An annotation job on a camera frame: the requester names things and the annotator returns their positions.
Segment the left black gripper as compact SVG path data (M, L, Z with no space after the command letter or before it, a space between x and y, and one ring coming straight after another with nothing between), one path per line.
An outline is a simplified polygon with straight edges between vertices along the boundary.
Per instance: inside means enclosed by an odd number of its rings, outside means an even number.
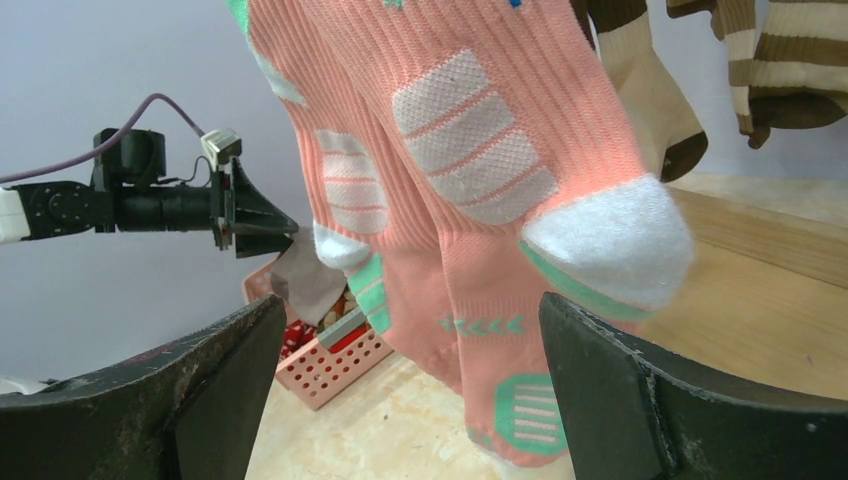
M230 233L239 259L284 253L293 244L299 224L256 189L237 158L231 161L230 186L229 176L214 170L210 188L213 236L221 251L230 247Z

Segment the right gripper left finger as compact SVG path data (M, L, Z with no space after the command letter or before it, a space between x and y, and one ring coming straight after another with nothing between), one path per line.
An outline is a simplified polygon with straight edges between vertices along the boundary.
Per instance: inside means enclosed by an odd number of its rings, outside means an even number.
M242 479L286 316L268 295L192 334L1 398L5 479Z

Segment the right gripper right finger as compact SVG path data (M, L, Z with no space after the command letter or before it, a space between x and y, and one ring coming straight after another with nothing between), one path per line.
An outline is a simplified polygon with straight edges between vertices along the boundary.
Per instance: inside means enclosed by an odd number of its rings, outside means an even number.
M847 404L768 386L543 296L542 339L579 479L843 479Z

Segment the grey brown sock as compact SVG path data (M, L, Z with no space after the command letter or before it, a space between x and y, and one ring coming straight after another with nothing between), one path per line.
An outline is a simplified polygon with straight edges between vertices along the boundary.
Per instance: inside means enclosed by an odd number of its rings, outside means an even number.
M271 290L284 300L288 325L300 320L317 327L343 295L346 278L319 260L311 228L302 227L292 239L271 264Z

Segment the pink patterned sock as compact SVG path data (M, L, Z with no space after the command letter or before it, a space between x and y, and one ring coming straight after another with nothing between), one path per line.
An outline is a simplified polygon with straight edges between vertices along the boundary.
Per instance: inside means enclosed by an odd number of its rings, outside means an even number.
M318 258L395 351L460 392L436 227L387 134L298 2L228 7L291 118Z
M557 292L616 324L665 307L689 230L645 169L567 1L306 1L437 226L473 440L568 452L541 340Z

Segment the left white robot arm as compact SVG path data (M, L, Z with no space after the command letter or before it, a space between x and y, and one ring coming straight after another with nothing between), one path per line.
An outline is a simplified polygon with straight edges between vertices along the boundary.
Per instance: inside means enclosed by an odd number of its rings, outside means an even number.
M1 191L1 242L36 241L93 230L209 231L239 258L286 251L298 224L247 178L240 137L231 129L200 139L209 169L202 186L166 175L165 137L152 130L105 129L94 138L88 184L51 181Z

